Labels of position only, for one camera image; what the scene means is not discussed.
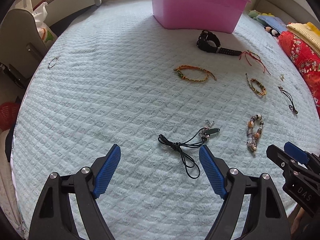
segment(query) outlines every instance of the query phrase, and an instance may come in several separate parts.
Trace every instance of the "red floral blanket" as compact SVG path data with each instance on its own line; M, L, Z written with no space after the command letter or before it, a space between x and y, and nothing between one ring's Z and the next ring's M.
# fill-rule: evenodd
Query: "red floral blanket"
M320 117L320 57L304 41L291 32L282 32L279 45L307 83Z

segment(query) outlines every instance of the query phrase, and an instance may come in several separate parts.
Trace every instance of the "blue gripper pad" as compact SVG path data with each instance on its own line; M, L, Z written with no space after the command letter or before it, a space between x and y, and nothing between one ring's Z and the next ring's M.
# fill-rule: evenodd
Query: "blue gripper pad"
M106 192L109 182L119 164L120 158L121 150L119 146L116 146L96 177L95 188L92 192L95 199Z
M226 199L227 192L224 187L224 177L203 146L199 150L199 160L215 194L220 195L222 199Z
M300 164L307 164L309 162L308 155L291 142L285 143L284 152Z

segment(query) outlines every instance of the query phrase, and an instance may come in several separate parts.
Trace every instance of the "black strap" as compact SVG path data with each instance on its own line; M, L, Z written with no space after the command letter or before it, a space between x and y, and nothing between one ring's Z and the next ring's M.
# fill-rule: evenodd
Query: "black strap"
M216 47L211 46L208 41L213 41ZM231 56L240 56L242 53L239 50L222 48L218 37L207 30L201 32L197 41L197 46L199 49L209 53L220 53Z

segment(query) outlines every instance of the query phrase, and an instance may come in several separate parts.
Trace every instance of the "silver ring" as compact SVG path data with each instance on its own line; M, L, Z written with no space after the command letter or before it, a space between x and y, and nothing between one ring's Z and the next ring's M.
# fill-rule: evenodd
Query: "silver ring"
M56 63L58 62L58 60L59 60L58 57L54 57L54 58L48 63L48 68L54 67L54 66L56 65Z

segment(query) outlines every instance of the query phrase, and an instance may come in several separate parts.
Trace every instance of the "red string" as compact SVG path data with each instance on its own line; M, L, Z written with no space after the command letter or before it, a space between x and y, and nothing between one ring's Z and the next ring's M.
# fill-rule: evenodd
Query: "red string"
M254 60L260 62L260 63L262 64L263 68L264 68L263 72L265 73L265 71L267 71L267 72L269 73L269 75L271 76L271 74L270 74L270 72L268 71L268 69L266 68L266 66L262 63L261 58L259 57L259 55L257 55L257 54L255 54L255 53L253 53L252 51L248 50L248 52L247 52L247 51L244 51L244 52L241 53L239 60L241 59L242 54L245 55L245 59L247 60L247 62L249 63L250 66L252 66L252 65L250 64L250 62L249 62L249 60L248 60L248 58L247 58L247 55L249 55L250 57L252 57Z

